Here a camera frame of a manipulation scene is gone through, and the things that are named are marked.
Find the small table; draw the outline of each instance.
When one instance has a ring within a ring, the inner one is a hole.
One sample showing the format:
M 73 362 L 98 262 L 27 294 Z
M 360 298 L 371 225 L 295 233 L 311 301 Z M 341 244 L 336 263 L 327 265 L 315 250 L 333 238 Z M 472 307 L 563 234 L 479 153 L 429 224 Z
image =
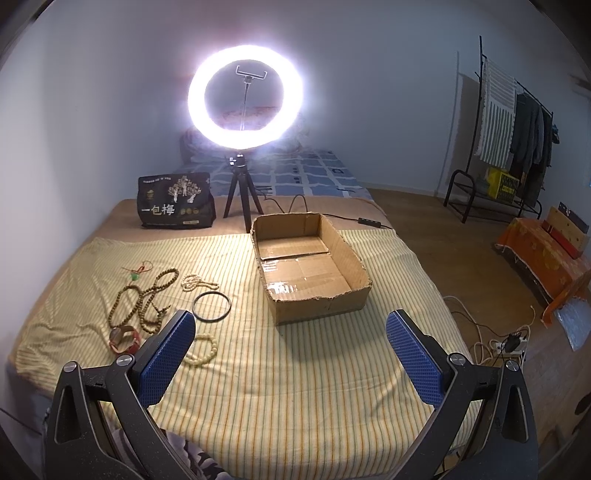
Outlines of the small table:
M 501 251 L 509 248 L 529 269 L 552 299 L 542 314 L 546 326 L 552 323 L 553 311 L 578 297 L 586 299 L 591 280 L 591 261 L 584 255 L 573 259 L 543 228 L 540 220 L 516 218 L 497 240 Z

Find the electrical outlet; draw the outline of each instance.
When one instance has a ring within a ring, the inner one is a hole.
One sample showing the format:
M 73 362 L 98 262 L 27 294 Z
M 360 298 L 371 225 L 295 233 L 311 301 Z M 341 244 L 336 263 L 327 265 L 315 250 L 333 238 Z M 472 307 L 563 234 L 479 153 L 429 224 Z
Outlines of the electrical outlet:
M 525 352 L 525 349 L 527 348 L 527 339 L 525 338 L 521 338 L 519 339 L 519 345 L 515 348 L 515 350 L 513 350 L 511 353 L 507 353 L 507 352 L 503 352 L 503 356 L 521 356 L 521 354 L 523 352 Z M 491 346 L 493 347 L 493 356 L 497 356 L 501 354 L 501 345 L 503 343 L 502 342 L 496 342 L 493 341 L 491 342 Z

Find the ring light stand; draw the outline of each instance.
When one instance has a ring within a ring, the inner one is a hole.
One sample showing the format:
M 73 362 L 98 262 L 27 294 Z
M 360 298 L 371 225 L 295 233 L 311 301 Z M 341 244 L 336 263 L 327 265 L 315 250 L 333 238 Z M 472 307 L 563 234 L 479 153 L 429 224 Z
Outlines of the ring light stand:
M 283 85 L 283 101 L 277 114 L 264 127 L 258 130 L 245 130 L 246 119 L 246 99 L 248 90 L 253 80 L 265 80 L 267 72 L 263 75 L 242 72 L 240 65 L 236 68 L 236 74 L 244 78 L 244 100 L 242 102 L 242 119 L 240 130 L 227 130 L 214 122 L 207 111 L 205 101 L 205 91 L 207 84 L 221 68 L 233 62 L 241 60 L 255 60 L 269 65 L 279 76 Z M 232 167 L 232 181 L 224 218 L 228 217 L 236 185 L 240 185 L 240 197 L 242 201 L 242 213 L 244 215 L 244 225 L 246 231 L 251 231 L 251 208 L 249 194 L 252 196 L 256 210 L 263 214 L 261 203 L 256 195 L 255 186 L 248 173 L 246 161 L 242 152 L 251 148 L 265 145 L 277 138 L 293 124 L 300 110 L 303 99 L 303 87 L 300 75 L 294 66 L 278 53 L 265 47 L 255 45 L 241 45 L 238 47 L 226 48 L 218 51 L 207 58 L 197 69 L 195 77 L 189 87 L 189 114 L 195 127 L 209 140 L 237 152 L 234 157 L 229 159 Z
M 267 78 L 267 72 L 263 75 L 256 75 L 254 73 L 247 73 L 240 71 L 240 65 L 236 67 L 236 75 L 244 77 L 244 100 L 242 102 L 242 119 L 240 120 L 240 130 L 244 130 L 244 120 L 246 118 L 246 98 L 248 97 L 248 89 L 254 79 L 264 80 Z M 246 160 L 244 155 L 240 152 L 237 153 L 236 157 L 230 157 L 230 166 L 232 167 L 232 181 L 230 182 L 230 191 L 228 192 L 228 201 L 226 202 L 226 209 L 224 210 L 223 217 L 228 218 L 230 207 L 232 206 L 232 200 L 234 198 L 234 192 L 236 192 L 236 185 L 240 185 L 240 199 L 242 201 L 242 214 L 244 215 L 244 227 L 246 233 L 251 232 L 252 218 L 251 218 L 251 202 L 248 198 L 250 192 L 252 200 L 255 202 L 256 211 L 261 215 L 264 214 L 259 202 L 258 196 L 256 195 L 255 185 L 252 182 L 251 174 L 248 173 L 248 167 L 246 166 Z

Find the striped towel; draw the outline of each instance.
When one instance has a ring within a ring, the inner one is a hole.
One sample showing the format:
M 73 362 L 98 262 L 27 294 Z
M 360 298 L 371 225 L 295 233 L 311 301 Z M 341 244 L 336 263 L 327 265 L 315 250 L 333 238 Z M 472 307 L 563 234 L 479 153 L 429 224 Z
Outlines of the striped towel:
M 469 353 L 437 287 L 394 231 L 341 234 L 374 282 L 365 308 L 279 327 L 250 235 L 137 243 L 95 238 L 70 260 L 24 326 L 17 372 L 52 393 L 67 361 L 85 368 L 110 364 L 106 319 L 117 292 L 129 282 L 121 267 L 150 260 L 154 269 L 136 282 L 147 288 L 174 266 L 181 278 L 197 273 L 218 282 L 232 310 L 222 322 L 197 325 L 200 333 L 217 338 L 219 352 L 202 367 L 180 366 L 162 401 L 149 409 L 158 426 L 199 445 L 235 478 L 368 480 L 387 474 L 433 411 L 419 399 L 388 343 L 388 313 L 402 308 L 446 352 Z M 190 309 L 199 292 L 185 292 L 177 281 L 158 293 L 154 304 Z M 121 298 L 117 321 L 136 299 Z M 211 318 L 226 303 L 203 299 L 198 308 Z M 149 312 L 148 318 L 155 315 Z M 139 327 L 137 316 L 130 323 Z M 199 356 L 208 351 L 202 341 L 190 349 Z M 467 441 L 477 411 L 474 402 L 456 445 Z M 110 404 L 106 413 L 115 419 Z
M 482 129 L 476 154 L 485 163 L 507 169 L 515 123 L 515 79 L 485 59 L 482 82 Z

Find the blue checkered bedding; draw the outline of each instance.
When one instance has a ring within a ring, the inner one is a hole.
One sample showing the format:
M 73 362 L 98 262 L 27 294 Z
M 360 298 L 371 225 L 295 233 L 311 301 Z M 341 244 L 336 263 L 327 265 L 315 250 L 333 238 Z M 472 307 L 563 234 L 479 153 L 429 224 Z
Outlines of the blue checkered bedding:
M 248 170 L 260 194 L 361 197 L 371 200 L 353 174 L 329 150 L 306 149 L 296 154 L 269 154 L 249 161 Z M 214 197 L 228 194 L 232 168 L 223 158 L 193 155 L 175 173 L 206 171 Z

